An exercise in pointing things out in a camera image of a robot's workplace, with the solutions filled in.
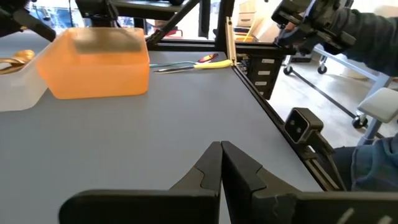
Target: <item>gray sleeve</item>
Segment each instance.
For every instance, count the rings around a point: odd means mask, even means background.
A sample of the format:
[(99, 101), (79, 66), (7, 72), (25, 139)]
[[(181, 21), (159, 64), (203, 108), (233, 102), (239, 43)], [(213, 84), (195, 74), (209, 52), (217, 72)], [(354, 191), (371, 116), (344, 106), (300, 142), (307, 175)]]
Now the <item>gray sleeve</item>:
[(398, 77), (398, 17), (385, 18), (342, 8), (334, 15), (331, 30), (345, 31), (356, 43), (345, 52), (347, 58), (369, 68)]

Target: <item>orange translucent container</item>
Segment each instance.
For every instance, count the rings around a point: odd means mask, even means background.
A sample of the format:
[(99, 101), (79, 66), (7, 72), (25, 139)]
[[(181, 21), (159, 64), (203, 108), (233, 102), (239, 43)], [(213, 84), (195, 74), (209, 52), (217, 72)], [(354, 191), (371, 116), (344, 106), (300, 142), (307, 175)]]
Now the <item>orange translucent container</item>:
[(148, 90), (149, 55), (140, 28), (71, 28), (37, 59), (58, 99), (140, 95)]

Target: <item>clear plastic container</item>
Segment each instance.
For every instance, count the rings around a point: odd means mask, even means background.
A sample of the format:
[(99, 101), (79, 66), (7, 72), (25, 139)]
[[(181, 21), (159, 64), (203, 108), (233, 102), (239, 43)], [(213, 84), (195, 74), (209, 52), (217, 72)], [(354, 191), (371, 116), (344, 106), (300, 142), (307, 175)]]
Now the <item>clear plastic container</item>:
[(58, 99), (140, 95), (148, 90), (149, 55), (140, 28), (71, 28), (38, 58)]
[(0, 75), (0, 111), (33, 107), (47, 89), (36, 70), (37, 56), (18, 72)]

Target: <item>chair armrest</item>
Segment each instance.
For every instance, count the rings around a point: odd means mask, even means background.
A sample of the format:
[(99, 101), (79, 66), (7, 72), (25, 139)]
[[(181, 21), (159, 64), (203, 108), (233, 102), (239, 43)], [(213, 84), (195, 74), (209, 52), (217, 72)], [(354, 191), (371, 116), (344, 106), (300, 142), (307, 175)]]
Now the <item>chair armrest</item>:
[(358, 110), (383, 123), (389, 123), (398, 114), (398, 91), (380, 88), (363, 100)]

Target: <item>yellow handle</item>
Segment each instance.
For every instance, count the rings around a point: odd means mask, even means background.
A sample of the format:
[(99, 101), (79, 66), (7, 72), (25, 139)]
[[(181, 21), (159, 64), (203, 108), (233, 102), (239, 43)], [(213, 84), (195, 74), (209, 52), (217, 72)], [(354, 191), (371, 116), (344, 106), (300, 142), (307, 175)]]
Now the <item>yellow handle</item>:
[(210, 62), (210, 63), (200, 63), (197, 65), (194, 65), (194, 68), (197, 69), (209, 69), (209, 68), (226, 68), (232, 66), (232, 61), (231, 60), (224, 60), (220, 62)]

